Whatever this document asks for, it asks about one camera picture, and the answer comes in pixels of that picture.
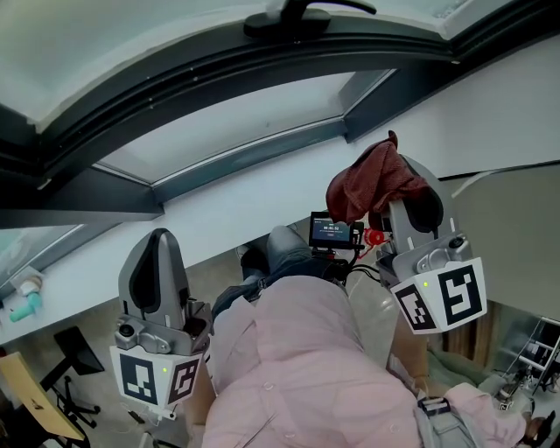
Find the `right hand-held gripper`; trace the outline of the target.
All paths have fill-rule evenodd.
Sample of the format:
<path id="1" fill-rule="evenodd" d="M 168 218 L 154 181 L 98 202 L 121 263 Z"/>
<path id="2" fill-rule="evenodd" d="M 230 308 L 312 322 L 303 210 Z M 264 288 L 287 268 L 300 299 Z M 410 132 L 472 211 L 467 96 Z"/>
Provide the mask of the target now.
<path id="1" fill-rule="evenodd" d="M 388 204 L 395 252 L 380 250 L 376 267 L 381 286 L 391 293 L 414 334 L 444 333 L 487 313 L 483 265 L 473 256 L 466 235 L 452 234 L 450 192 L 425 166 L 402 158 L 429 188 L 418 197 Z"/>

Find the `red wiping cloth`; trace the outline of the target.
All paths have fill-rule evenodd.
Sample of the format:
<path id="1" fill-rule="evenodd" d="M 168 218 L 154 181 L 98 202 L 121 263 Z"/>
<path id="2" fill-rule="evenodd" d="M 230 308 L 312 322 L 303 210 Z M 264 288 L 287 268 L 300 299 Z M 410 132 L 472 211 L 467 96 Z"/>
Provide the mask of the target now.
<path id="1" fill-rule="evenodd" d="M 428 196 L 429 184 L 412 172 L 397 146 L 397 135 L 391 130 L 332 179 L 325 201 L 333 221 L 350 224 L 367 217 L 372 229 L 381 230 L 382 213 L 391 201 Z"/>

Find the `person's right forearm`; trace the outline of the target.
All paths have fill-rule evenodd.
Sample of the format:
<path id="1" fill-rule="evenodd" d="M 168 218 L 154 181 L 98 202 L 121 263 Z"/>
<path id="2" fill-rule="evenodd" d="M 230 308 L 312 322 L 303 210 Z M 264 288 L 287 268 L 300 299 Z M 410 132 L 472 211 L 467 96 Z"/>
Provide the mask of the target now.
<path id="1" fill-rule="evenodd" d="M 418 389 L 427 391 L 429 379 L 428 337 L 416 335 L 400 312 L 395 326 L 391 353 L 402 363 Z"/>

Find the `person's left forearm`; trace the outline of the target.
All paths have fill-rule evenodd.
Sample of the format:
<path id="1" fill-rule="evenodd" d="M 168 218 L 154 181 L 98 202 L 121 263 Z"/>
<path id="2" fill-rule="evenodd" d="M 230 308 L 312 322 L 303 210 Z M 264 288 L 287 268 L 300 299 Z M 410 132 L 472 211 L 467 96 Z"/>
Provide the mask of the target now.
<path id="1" fill-rule="evenodd" d="M 184 401 L 185 421 L 188 429 L 204 426 L 216 394 L 207 364 L 202 361 L 192 395 Z"/>

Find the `clear plastic bottle red label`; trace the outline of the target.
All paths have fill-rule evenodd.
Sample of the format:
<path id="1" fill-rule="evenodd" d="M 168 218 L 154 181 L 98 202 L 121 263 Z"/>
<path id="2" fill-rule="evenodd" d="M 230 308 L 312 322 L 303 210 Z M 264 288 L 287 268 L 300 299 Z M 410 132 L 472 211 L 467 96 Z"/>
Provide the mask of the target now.
<path id="1" fill-rule="evenodd" d="M 364 229 L 363 241 L 369 247 L 381 246 L 388 242 L 389 239 L 390 237 L 381 230 L 370 227 Z"/>

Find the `white partition panel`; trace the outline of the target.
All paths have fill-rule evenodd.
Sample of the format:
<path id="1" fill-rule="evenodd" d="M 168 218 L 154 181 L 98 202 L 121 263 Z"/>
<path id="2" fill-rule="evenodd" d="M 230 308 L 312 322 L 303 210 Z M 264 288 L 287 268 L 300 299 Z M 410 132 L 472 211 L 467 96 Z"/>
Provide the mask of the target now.
<path id="1" fill-rule="evenodd" d="M 560 164 L 486 176 L 458 196 L 459 227 L 481 257 L 490 300 L 560 320 Z"/>

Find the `small black display device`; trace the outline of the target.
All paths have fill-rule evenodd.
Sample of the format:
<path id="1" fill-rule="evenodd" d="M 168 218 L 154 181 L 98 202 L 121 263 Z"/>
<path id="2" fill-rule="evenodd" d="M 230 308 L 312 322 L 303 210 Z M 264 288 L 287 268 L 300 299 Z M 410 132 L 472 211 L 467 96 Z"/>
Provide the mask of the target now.
<path id="1" fill-rule="evenodd" d="M 315 249 L 356 249 L 361 246 L 364 226 L 335 221 L 328 212 L 311 212 L 308 242 Z"/>

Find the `person's left shoe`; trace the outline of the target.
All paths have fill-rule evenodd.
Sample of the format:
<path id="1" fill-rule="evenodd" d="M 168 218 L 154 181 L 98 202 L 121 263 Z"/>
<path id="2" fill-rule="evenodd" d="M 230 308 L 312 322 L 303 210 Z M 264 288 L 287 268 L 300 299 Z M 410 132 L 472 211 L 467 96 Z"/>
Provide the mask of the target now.
<path id="1" fill-rule="evenodd" d="M 270 273 L 267 258 L 259 248 L 241 245 L 235 249 L 235 253 L 240 261 L 244 282 L 253 277 L 266 277 Z"/>

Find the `white tape roll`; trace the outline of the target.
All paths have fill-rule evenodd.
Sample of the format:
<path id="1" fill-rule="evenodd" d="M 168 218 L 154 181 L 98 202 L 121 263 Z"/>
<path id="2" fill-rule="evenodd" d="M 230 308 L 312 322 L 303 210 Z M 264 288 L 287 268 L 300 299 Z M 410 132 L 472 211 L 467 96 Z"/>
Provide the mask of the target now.
<path id="1" fill-rule="evenodd" d="M 41 287 L 42 279 L 38 276 L 31 276 L 27 277 L 19 284 L 18 290 L 22 296 L 27 297 L 32 293 L 39 293 Z"/>

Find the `teal plastic tool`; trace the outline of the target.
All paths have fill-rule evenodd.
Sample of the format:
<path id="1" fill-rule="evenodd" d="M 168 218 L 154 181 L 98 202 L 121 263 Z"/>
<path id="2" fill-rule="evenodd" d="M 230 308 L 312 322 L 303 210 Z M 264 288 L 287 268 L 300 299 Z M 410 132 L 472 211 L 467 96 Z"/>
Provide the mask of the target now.
<path id="1" fill-rule="evenodd" d="M 10 313 L 10 321 L 18 322 L 35 314 L 42 307 L 42 304 L 41 295 L 36 291 L 31 292 L 25 297 L 25 304 Z"/>

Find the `large fixed frosted window pane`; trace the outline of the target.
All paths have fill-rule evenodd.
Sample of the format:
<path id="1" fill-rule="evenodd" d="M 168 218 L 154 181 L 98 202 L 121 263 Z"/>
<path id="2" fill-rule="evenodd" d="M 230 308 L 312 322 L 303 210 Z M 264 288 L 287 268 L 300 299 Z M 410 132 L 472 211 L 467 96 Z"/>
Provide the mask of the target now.
<path id="1" fill-rule="evenodd" d="M 80 225 L 0 229 L 0 286 L 43 249 Z"/>

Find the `black office chair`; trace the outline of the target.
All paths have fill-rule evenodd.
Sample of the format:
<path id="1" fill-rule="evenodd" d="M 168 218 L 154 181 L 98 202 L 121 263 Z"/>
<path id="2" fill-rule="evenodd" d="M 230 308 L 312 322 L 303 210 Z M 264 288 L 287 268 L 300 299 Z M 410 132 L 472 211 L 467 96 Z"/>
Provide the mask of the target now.
<path id="1" fill-rule="evenodd" d="M 56 405 L 62 411 L 62 413 L 70 418 L 73 422 L 77 423 L 81 420 L 85 425 L 94 429 L 97 427 L 97 422 L 93 418 L 87 418 L 87 415 L 95 416 L 99 415 L 101 408 L 97 405 L 92 407 L 80 406 L 73 398 L 70 391 L 70 384 L 72 379 L 69 375 L 64 375 L 62 377 L 64 383 L 64 389 L 59 388 L 56 385 L 56 380 L 46 376 L 40 381 L 40 386 L 48 392 L 51 390 L 56 396 Z"/>

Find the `spare grey hand-held gripper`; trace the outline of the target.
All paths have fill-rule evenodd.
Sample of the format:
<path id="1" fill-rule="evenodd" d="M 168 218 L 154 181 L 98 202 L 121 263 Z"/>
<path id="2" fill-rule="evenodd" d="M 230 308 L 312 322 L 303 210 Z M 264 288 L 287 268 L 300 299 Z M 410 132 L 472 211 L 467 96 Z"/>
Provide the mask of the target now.
<path id="1" fill-rule="evenodd" d="M 520 370 L 507 380 L 495 394 L 497 408 L 502 411 L 533 414 L 535 409 L 534 399 L 526 393 L 526 387 L 532 376 Z"/>

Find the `openable frosted window sash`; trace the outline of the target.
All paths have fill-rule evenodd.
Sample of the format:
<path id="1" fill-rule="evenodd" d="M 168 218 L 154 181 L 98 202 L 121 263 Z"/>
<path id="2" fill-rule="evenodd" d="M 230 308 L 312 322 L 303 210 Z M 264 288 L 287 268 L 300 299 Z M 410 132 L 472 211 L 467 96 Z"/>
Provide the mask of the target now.
<path id="1" fill-rule="evenodd" d="M 0 107 L 44 131 L 80 97 L 141 57 L 285 0 L 0 0 Z M 382 19 L 443 38 L 513 0 L 362 0 Z M 358 17 L 360 10 L 318 3 Z M 367 89 L 352 73 L 293 81 L 204 108 L 101 160 L 112 172 L 159 181 L 222 151 L 331 121 Z"/>

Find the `dark grey window frame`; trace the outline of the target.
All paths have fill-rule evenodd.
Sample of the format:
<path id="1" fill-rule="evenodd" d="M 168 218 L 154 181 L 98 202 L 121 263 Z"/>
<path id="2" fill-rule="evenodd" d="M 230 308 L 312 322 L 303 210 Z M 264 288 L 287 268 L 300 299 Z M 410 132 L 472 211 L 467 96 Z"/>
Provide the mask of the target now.
<path id="1" fill-rule="evenodd" d="M 207 107 L 349 71 L 367 89 L 341 117 L 316 121 L 311 134 L 354 142 L 466 76 L 560 35 L 560 0 L 513 0 L 453 38 L 384 20 L 378 9 L 329 13 L 316 38 L 249 38 L 243 24 L 255 14 L 181 38 L 111 74 L 44 131 L 0 107 L 7 191 L 0 229 L 147 221 L 165 200 L 274 158 L 279 144 L 305 135 L 284 130 L 238 156 L 222 151 L 165 175 L 160 186 L 102 169 L 102 159 L 125 144 Z"/>

